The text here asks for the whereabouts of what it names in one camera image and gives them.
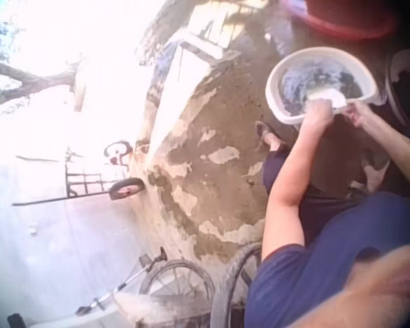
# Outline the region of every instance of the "small wheel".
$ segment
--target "small wheel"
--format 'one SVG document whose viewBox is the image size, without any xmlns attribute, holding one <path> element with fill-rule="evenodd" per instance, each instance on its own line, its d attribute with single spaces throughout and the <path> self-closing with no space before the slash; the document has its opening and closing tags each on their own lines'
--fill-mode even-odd
<svg viewBox="0 0 410 328">
<path fill-rule="evenodd" d="M 240 325 L 232 324 L 231 314 L 234 307 L 234 296 L 236 295 L 236 287 L 238 278 L 243 282 L 244 291 L 247 295 L 247 289 L 254 278 L 256 269 L 261 263 L 261 243 L 253 243 L 246 245 L 239 249 L 236 255 L 228 263 L 228 267 L 225 271 L 220 285 L 218 285 L 216 294 L 213 300 L 213 306 L 211 307 L 211 319 L 210 326 L 213 328 L 230 328 L 231 326 L 240 327 Z M 244 312 L 244 308 L 235 309 Z"/>
<path fill-rule="evenodd" d="M 170 260 L 146 275 L 139 293 L 142 295 L 184 295 L 213 300 L 215 288 L 210 275 L 187 260 Z"/>
<path fill-rule="evenodd" d="M 123 198 L 139 193 L 144 188 L 145 186 L 142 179 L 127 178 L 112 185 L 109 189 L 109 197 L 111 200 L 122 200 Z"/>
<path fill-rule="evenodd" d="M 130 154 L 132 151 L 133 149 L 129 142 L 121 140 L 108 145 L 105 150 L 103 150 L 103 155 L 109 158 L 116 156 L 123 157 L 124 155 Z"/>
</svg>

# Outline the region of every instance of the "red rim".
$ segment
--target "red rim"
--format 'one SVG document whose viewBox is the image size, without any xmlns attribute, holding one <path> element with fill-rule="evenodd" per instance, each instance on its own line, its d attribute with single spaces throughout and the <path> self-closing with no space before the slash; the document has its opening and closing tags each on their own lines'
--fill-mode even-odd
<svg viewBox="0 0 410 328">
<path fill-rule="evenodd" d="M 137 193 L 139 191 L 138 186 L 125 186 L 120 188 L 117 193 L 120 195 L 133 195 L 134 193 Z"/>
<path fill-rule="evenodd" d="M 352 28 L 345 27 L 343 25 L 336 25 L 319 17 L 313 16 L 308 13 L 306 8 L 298 8 L 294 6 L 291 2 L 292 0 L 283 0 L 282 3 L 284 7 L 295 16 L 299 17 L 310 27 L 321 31 L 330 36 L 335 36 L 338 38 L 348 39 L 348 40 L 364 40 L 364 39 L 377 39 L 385 37 L 391 34 L 396 28 L 396 18 L 391 13 L 386 11 L 385 20 L 383 24 L 374 29 L 363 29 L 363 28 Z"/>
</svg>

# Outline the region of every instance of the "dark pants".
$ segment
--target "dark pants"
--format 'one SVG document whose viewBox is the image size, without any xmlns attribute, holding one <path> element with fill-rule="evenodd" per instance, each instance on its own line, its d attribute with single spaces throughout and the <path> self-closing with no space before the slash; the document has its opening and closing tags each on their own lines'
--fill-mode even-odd
<svg viewBox="0 0 410 328">
<path fill-rule="evenodd" d="M 410 138 L 410 128 L 404 131 Z M 290 149 L 281 145 L 275 152 L 270 152 L 263 165 L 263 184 L 267 195 L 270 194 L 273 183 L 284 164 Z M 410 183 L 406 180 L 394 163 L 390 163 L 380 191 L 387 191 L 410 197 Z M 309 184 L 299 206 L 299 218 L 305 234 L 305 244 L 309 245 L 322 231 L 323 227 L 336 215 L 358 205 L 362 199 L 331 197 L 324 191 Z"/>
<path fill-rule="evenodd" d="M 285 145 L 281 145 L 275 152 L 269 152 L 262 172 L 267 195 L 270 195 L 273 183 L 288 154 L 290 154 L 290 149 Z M 320 234 L 329 220 L 344 210 L 358 205 L 360 201 L 331 197 L 309 184 L 299 206 L 299 218 L 305 235 L 305 244 L 309 245 Z"/>
</svg>

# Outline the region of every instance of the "bicycle wheel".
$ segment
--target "bicycle wheel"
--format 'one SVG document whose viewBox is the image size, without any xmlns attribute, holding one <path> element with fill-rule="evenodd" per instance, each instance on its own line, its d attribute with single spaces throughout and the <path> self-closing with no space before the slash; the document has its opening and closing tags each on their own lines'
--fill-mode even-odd
<svg viewBox="0 0 410 328">
<path fill-rule="evenodd" d="M 243 322 L 243 296 L 247 295 L 247 289 L 254 278 L 252 273 L 249 274 L 248 272 L 255 271 L 255 274 L 260 262 L 261 243 L 253 243 L 239 249 L 228 263 L 225 275 L 217 287 L 211 308 L 212 328 L 231 327 L 231 313 L 234 305 L 237 305 L 237 302 L 234 301 L 234 296 L 241 298 L 241 301 L 238 301 L 238 310 L 240 310 L 238 314 L 240 314 L 240 320 Z M 243 281 L 241 284 L 243 292 L 241 295 L 235 295 L 236 287 L 240 285 L 237 284 L 239 278 Z"/>
<path fill-rule="evenodd" d="M 109 189 L 109 197 L 111 200 L 122 200 L 136 193 L 139 193 L 145 188 L 144 182 L 140 178 L 126 178 L 112 185 Z"/>
<path fill-rule="evenodd" d="M 210 275 L 187 260 L 170 260 L 154 267 L 144 278 L 142 295 L 184 295 L 212 300 L 215 287 Z"/>
</svg>

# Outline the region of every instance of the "tree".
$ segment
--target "tree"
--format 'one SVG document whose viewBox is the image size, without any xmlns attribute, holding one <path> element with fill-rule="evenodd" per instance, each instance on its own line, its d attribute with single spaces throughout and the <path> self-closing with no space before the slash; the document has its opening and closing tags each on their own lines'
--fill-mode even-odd
<svg viewBox="0 0 410 328">
<path fill-rule="evenodd" d="M 25 72 L 9 65 L 14 39 L 20 29 L 10 23 L 0 23 L 0 76 L 7 77 L 0 85 L 0 105 L 10 100 L 27 97 L 56 85 L 74 87 L 79 62 L 70 64 L 63 72 L 47 77 Z"/>
</svg>

